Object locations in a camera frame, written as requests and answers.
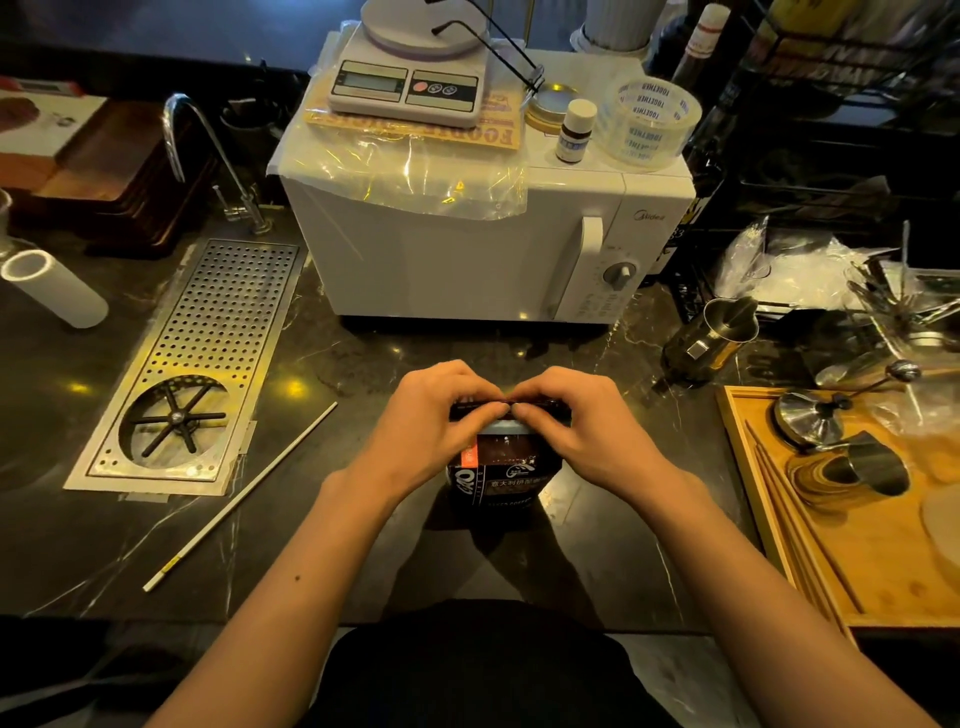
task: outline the stainless steel jug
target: stainless steel jug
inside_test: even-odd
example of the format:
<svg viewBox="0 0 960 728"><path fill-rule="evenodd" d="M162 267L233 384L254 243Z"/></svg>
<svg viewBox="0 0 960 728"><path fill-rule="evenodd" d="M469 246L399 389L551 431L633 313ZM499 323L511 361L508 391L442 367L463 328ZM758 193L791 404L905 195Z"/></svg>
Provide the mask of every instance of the stainless steel jug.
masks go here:
<svg viewBox="0 0 960 728"><path fill-rule="evenodd" d="M664 372L667 378L710 381L759 331L754 299L713 299L663 347Z"/></svg>

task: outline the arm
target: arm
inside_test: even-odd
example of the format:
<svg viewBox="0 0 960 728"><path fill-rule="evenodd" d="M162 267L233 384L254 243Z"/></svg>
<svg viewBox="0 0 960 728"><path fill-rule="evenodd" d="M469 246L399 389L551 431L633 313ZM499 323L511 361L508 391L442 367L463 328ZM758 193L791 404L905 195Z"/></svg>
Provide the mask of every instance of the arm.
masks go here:
<svg viewBox="0 0 960 728"><path fill-rule="evenodd" d="M509 408L491 402L450 423L450 405L462 398L503 393L462 361L403 378L363 450L324 481L290 543L149 728L285 728L300 719L383 524Z"/></svg>
<svg viewBox="0 0 960 728"><path fill-rule="evenodd" d="M517 400L566 401L571 427L532 404L514 414L585 480L626 500L667 549L716 640L772 728L936 724L857 652L747 541L695 476L674 467L606 377L553 368Z"/></svg>

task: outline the white microwave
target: white microwave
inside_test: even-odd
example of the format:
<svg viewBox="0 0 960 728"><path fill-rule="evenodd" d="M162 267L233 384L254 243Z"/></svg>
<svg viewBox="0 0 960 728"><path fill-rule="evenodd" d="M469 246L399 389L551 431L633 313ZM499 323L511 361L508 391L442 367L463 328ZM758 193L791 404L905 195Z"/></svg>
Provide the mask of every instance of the white microwave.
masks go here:
<svg viewBox="0 0 960 728"><path fill-rule="evenodd" d="M559 78L583 74L580 88L601 86L590 74L608 84L624 63L534 54ZM288 147L304 152L289 156L316 155L308 132L291 128L284 139L292 134L302 138ZM615 322L693 201L690 173L680 158L658 172L634 170L595 141L567 164L554 153L555 135L529 126L524 134L526 211L500 220L407 212L281 176L334 312Z"/></svg>

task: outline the hand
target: hand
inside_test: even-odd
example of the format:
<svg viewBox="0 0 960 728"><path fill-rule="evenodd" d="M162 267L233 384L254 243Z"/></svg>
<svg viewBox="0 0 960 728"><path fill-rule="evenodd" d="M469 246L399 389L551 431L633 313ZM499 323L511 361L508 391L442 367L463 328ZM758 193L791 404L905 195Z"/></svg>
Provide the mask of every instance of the hand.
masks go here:
<svg viewBox="0 0 960 728"><path fill-rule="evenodd" d="M514 404L514 416L541 434L584 480L634 505L636 497L642 495L637 489L650 486L658 473L676 470L606 376L551 367L518 384L510 397L549 397L566 402L573 411L570 427L533 404Z"/></svg>
<svg viewBox="0 0 960 728"><path fill-rule="evenodd" d="M347 468L350 480L382 486L383 495L396 506L467 448L480 430L510 411L509 404L491 401L452 423L450 405L503 399L499 387L459 360L410 372Z"/></svg>

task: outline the wooden chopsticks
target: wooden chopsticks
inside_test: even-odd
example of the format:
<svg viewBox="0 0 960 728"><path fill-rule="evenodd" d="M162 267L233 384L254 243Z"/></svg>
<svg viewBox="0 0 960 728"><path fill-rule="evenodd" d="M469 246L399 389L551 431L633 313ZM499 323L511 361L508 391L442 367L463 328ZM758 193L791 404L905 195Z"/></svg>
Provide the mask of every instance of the wooden chopsticks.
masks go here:
<svg viewBox="0 0 960 728"><path fill-rule="evenodd" d="M767 482L767 490L774 501L774 507L786 531L785 535L789 542L788 545L793 551L794 563L797 567L796 572L803 581L803 584L798 586L801 586L804 595L820 613L824 615L828 621L831 621L844 637L856 647L856 639L853 637L850 627L843 621L836 597L830 590L824 573L820 568L820 564L814 555L815 548L810 542L811 538L824 554L830 568L836 574L844 591L846 591L850 597L854 608L861 614L864 613L863 604L857 597L850 580L843 572L840 564L814 528L805 506L800 501L800 497L794 491L793 486L786 480L785 475L780 472L770 452L764 447L759 437L757 437L753 426L749 422L745 423L745 425L750 432L750 436L754 439L756 460L759 463L763 479Z"/></svg>

